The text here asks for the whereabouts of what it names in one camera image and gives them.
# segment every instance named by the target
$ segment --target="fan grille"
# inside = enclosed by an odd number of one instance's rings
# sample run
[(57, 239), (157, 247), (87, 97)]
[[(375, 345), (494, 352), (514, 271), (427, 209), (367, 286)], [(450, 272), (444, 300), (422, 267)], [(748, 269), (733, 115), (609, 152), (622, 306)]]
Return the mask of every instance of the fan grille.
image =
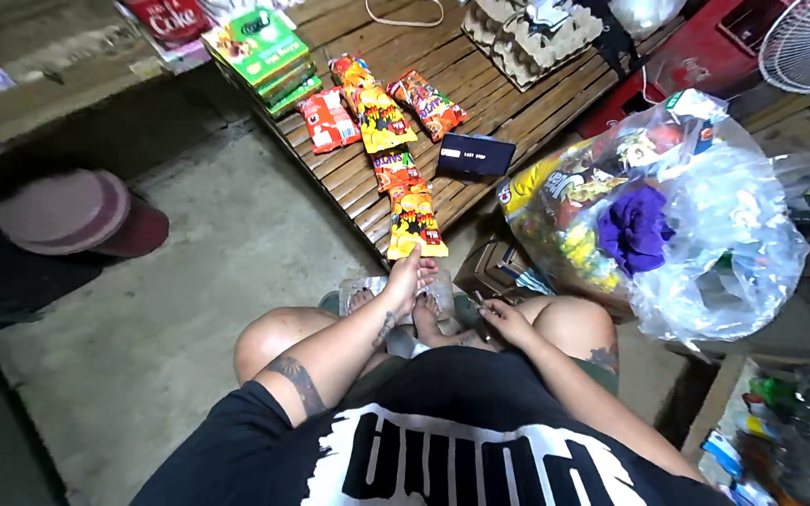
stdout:
[(810, 94), (810, 0), (796, 0), (774, 22), (758, 60), (772, 85)]

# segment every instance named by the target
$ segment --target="pink stool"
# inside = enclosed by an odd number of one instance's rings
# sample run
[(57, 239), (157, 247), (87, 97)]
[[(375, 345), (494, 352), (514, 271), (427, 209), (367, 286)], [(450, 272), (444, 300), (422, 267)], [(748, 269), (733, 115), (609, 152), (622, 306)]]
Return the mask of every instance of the pink stool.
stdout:
[(0, 228), (17, 246), (42, 255), (89, 250), (130, 258), (161, 246), (169, 222), (114, 174), (77, 169), (0, 201)]

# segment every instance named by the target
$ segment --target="concrete floor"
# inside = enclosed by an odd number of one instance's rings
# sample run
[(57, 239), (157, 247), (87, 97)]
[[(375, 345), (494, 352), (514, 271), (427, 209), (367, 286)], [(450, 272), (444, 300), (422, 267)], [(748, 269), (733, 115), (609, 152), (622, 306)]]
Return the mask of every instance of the concrete floor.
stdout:
[[(171, 220), (167, 243), (108, 268), (38, 322), (0, 331), (22, 397), (75, 506), (124, 505), (236, 387), (233, 344), (253, 318), (316, 305), (382, 272), (313, 183), (248, 121), (150, 171), (134, 190)], [(487, 209), (494, 207), (488, 202)], [(445, 234), (454, 275), (476, 236)], [(620, 329), (621, 397), (653, 420), (685, 360)]]

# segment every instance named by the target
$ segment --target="hand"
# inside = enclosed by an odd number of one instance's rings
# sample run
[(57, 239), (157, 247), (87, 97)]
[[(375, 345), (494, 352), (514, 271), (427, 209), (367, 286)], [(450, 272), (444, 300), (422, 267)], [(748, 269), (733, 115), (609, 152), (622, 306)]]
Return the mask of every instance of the hand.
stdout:
[(480, 316), (489, 322), (489, 325), (499, 330), (505, 340), (521, 350), (534, 341), (543, 339), (533, 325), (526, 320), (524, 314), (508, 303), (489, 299), (483, 301), (483, 305), (486, 307), (480, 308)]
[(420, 257), (420, 244), (415, 244), (411, 255), (406, 259), (396, 261), (390, 271), (390, 280), (380, 293), (386, 300), (396, 319), (400, 319), (414, 308), (414, 300), (418, 292), (430, 283), (431, 275), (439, 272), (434, 259)]

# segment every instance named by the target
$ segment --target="purple cloth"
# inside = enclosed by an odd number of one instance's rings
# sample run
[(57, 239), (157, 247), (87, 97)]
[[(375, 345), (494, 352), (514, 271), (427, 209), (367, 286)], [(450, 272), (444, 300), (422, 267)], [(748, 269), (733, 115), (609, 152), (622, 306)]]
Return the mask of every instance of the purple cloth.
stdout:
[(664, 222), (666, 202), (646, 185), (620, 196), (599, 217), (599, 246), (630, 277), (664, 265), (662, 248), (676, 233)]

